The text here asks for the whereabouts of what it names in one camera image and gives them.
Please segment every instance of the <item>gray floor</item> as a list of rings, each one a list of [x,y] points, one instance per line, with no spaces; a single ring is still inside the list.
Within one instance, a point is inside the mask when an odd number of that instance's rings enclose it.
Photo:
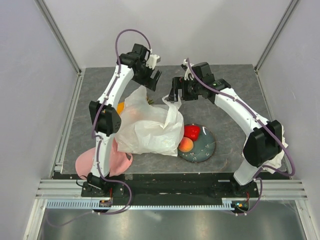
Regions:
[[[155,92],[148,96],[155,104],[162,103],[162,97],[169,94],[172,78],[183,76],[180,66],[160,66],[161,78]],[[252,65],[212,65],[216,79],[224,78],[237,94],[255,111],[269,117],[263,95]],[[91,139],[91,119],[89,102],[96,101],[103,93],[114,73],[114,67],[87,68],[76,106],[72,128],[63,161],[63,174],[75,174],[75,161],[83,152],[95,146]],[[131,81],[125,89],[121,101],[128,97],[139,85]],[[203,98],[183,101],[180,112],[185,124],[196,123],[207,127],[215,136],[216,149],[213,156],[202,163],[190,163],[179,157],[160,154],[135,154],[133,163],[126,173],[207,173],[234,172],[242,162],[241,152],[245,134],[241,128],[221,109]]]
[[[47,209],[46,214],[59,225],[87,211]],[[38,239],[306,240],[306,236],[294,201],[261,201],[247,216],[238,217],[218,210],[129,209],[109,216],[89,214],[58,228],[42,222]]]

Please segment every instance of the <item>aluminum frame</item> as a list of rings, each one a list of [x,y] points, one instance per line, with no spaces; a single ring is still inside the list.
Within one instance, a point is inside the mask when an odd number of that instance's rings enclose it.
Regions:
[[[59,143],[57,144],[57,147],[54,151],[54,157],[53,157],[53,167],[52,170],[49,174],[49,179],[52,178],[54,172],[60,172],[63,169],[63,161],[65,159],[65,154],[66,154],[66,149],[67,149],[67,144],[69,140],[69,135],[71,131],[71,126],[72,122],[74,120],[76,108],[77,108],[77,103],[81,91],[81,86],[84,80],[86,70],[84,69],[81,71],[81,73],[78,73],[78,77],[76,79],[76,83],[73,89],[73,94],[72,94],[72,99],[69,105],[69,109],[66,115],[66,119],[63,125],[63,128],[61,130],[60,134],[60,140]]]
[[[51,28],[55,38],[59,42],[60,46],[62,47],[63,51],[65,52],[67,58],[69,59],[72,67],[77,73],[81,73],[81,68],[79,67],[74,55],[72,54],[64,36],[62,35],[54,17],[52,16],[47,4],[44,0],[34,0],[37,6],[39,7],[43,17],[45,18],[46,22],[48,23],[49,27]]]
[[[267,110],[271,118],[273,118],[273,113],[271,112],[264,90],[260,83],[260,78],[258,75],[259,69],[264,63],[266,57],[270,53],[272,47],[277,41],[279,35],[284,29],[285,24],[288,22],[293,11],[297,7],[300,0],[291,0],[287,9],[285,10],[279,24],[274,30],[267,46],[265,47],[261,57],[259,58],[255,71],[257,75],[258,82],[261,87],[261,91],[267,106]],[[40,11],[42,12],[44,18],[46,19],[48,25],[53,31],[55,37],[57,38],[62,49],[66,53],[70,63],[72,64],[74,70],[78,73],[77,81],[72,95],[72,100],[69,106],[67,117],[64,126],[61,130],[61,138],[55,150],[53,158],[53,167],[50,172],[49,178],[52,177],[54,172],[61,172],[63,168],[63,160],[66,152],[66,147],[68,143],[69,134],[71,131],[71,125],[74,118],[83,78],[85,71],[82,71],[75,60],[70,48],[68,47],[61,31],[59,30],[53,16],[51,15],[48,6],[44,0],[35,0]],[[314,226],[313,217],[311,214],[310,204],[304,190],[303,184],[300,180],[263,180],[263,192],[261,201],[284,201],[284,200],[294,200],[298,209],[299,217],[308,240],[320,240],[319,232]],[[33,203],[32,211],[29,217],[29,221],[25,230],[23,240],[36,240],[41,224],[44,218],[45,209],[47,207],[48,200],[76,200],[76,202],[88,201],[88,198],[81,197],[81,188],[76,185],[75,180],[56,180],[47,179],[41,180],[36,197]],[[108,200],[105,198],[90,198],[91,200]],[[244,200],[243,198],[223,198],[224,201],[237,201]]]
[[[304,186],[300,180],[262,180],[263,192],[261,201],[286,201],[294,200],[298,209],[299,217],[308,240],[320,240],[317,228],[314,226],[312,214],[310,213],[309,201],[305,192]],[[96,200],[109,200],[108,197],[81,197],[82,188],[76,185],[76,180],[58,180],[58,179],[43,179],[40,181],[32,212],[29,217],[28,225],[23,239],[37,239],[40,232],[40,227],[44,218],[44,211],[47,203],[50,200],[71,200],[75,203],[85,203]],[[244,198],[223,198],[225,203],[228,201],[245,200]],[[69,209],[79,209],[79,204],[74,207],[69,206]],[[172,206],[136,206],[132,209],[175,209]],[[190,210],[198,210],[198,207],[188,207]],[[210,210],[210,206],[201,206],[201,209]]]
[[[112,207],[101,207],[99,205],[100,199],[48,199],[47,209],[97,209],[97,210],[120,210],[124,208],[124,205],[113,205]],[[231,200],[222,200],[221,205],[134,205],[130,206],[130,210],[208,210],[208,211],[233,211],[235,210],[231,207]]]
[[[283,31],[286,23],[288,22],[291,14],[294,12],[294,10],[296,9],[296,7],[297,7],[299,2],[300,2],[300,0],[291,0],[291,2],[289,3],[288,7],[285,9],[285,12],[282,15],[282,18],[280,19],[280,22],[276,26],[276,28],[275,28],[275,30],[274,30],[269,42],[267,43],[265,49],[263,50],[262,55],[260,56],[257,64],[254,67],[254,69],[256,71],[259,71],[261,66],[265,62],[267,56],[269,55],[271,49],[273,48],[275,42],[279,38],[281,32]]]

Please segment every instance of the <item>white plastic bag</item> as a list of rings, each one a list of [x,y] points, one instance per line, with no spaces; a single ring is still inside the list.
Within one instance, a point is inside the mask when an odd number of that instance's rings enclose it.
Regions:
[[[121,127],[115,135],[118,151],[131,154],[155,153],[178,155],[184,136],[184,118],[178,111],[181,100],[166,105],[149,105],[147,89],[140,86],[124,101]]]

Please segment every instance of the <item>white wall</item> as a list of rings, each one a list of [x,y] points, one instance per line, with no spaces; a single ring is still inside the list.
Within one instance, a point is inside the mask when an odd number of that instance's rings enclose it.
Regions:
[[[320,1],[302,0],[259,72],[320,224]]]
[[[116,62],[127,28],[149,38],[162,65],[256,64],[290,0],[45,0],[82,68]],[[126,33],[120,52],[137,33]]]
[[[0,235],[23,237],[76,73],[33,0],[0,7]]]

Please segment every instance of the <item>yellow fruit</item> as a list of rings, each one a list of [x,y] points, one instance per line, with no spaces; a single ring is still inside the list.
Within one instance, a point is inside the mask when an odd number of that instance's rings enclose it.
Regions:
[[[190,152],[193,148],[194,148],[194,142],[190,138],[185,136],[182,138],[178,146],[178,149],[183,153]]]
[[[125,108],[125,102],[124,101],[120,102],[116,107],[116,112],[120,115],[121,112],[124,110],[124,108]]]

